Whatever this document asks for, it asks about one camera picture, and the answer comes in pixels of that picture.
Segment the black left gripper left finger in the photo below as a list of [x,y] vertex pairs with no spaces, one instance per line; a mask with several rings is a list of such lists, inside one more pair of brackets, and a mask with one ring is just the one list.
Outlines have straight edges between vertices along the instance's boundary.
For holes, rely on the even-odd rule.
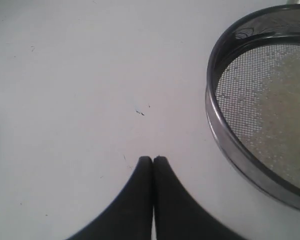
[[70,240],[150,240],[153,224],[153,161],[139,158],[113,202]]

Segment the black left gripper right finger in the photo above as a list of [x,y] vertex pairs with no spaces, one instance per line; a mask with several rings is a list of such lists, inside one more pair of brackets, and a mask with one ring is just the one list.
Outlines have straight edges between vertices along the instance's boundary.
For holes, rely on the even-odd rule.
[[205,211],[181,184],[168,159],[153,160],[153,204],[158,240],[243,240]]

